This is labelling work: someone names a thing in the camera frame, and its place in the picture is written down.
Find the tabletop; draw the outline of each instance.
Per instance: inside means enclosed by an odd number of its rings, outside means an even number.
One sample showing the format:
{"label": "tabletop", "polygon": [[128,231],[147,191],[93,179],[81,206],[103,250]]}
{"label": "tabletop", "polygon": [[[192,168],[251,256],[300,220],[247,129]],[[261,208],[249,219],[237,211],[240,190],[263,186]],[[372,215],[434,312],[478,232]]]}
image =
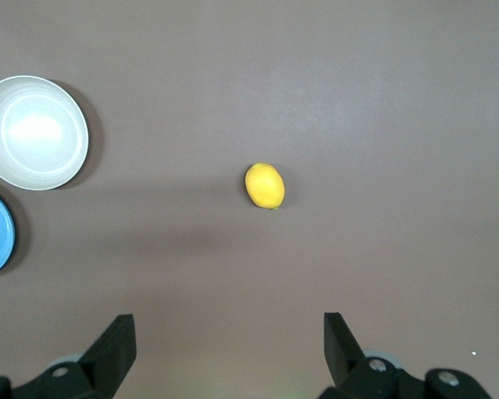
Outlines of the tabletop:
{"label": "tabletop", "polygon": [[314,399],[341,312],[499,399],[499,2],[3,0],[16,75],[64,88],[90,142],[60,188],[0,179],[14,386],[132,313],[117,398]]}

